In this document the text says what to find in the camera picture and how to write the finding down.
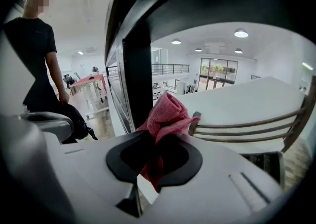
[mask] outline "white ceiling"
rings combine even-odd
[[[40,18],[53,27],[58,56],[104,53],[105,19],[110,0],[52,0]]]
[[[249,36],[247,38],[236,37],[234,33],[237,28],[246,29]],[[255,58],[257,54],[265,50],[269,45],[289,34],[290,31],[288,30],[263,24],[245,22],[218,23],[195,27],[163,37],[154,41],[152,46],[175,49],[185,54],[220,54]],[[172,44],[171,42],[174,38],[180,39],[182,43],[179,45]],[[212,51],[205,48],[205,45],[208,43],[214,45],[215,48]],[[195,52],[197,47],[200,47],[202,52]],[[242,49],[243,53],[236,54],[236,48]]]

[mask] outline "black bag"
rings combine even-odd
[[[63,108],[65,116],[71,119],[74,124],[74,132],[71,137],[80,140],[90,134],[93,139],[98,140],[98,138],[94,135],[93,129],[87,126],[80,112],[75,107],[65,103]]]

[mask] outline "pink towel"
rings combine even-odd
[[[148,130],[156,144],[168,134],[187,134],[189,125],[199,121],[190,118],[185,106],[169,93],[158,99],[145,123],[137,131]],[[157,183],[163,176],[163,162],[160,156],[153,157],[144,167],[141,175],[150,181],[158,192]]]

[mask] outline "man in black t-shirt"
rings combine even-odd
[[[31,112],[63,113],[60,102],[68,103],[69,95],[64,88],[56,57],[54,32],[50,25],[38,18],[48,2],[26,0],[22,16],[6,23],[4,31],[19,58],[35,77],[35,83],[23,104]],[[58,89],[60,102],[49,83],[45,62]]]

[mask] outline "man's arm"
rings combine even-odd
[[[59,101],[61,103],[68,103],[69,95],[64,88],[63,79],[62,79],[61,71],[58,65],[56,52],[49,52],[45,56],[45,60],[49,69],[50,76],[53,79],[58,89]]]

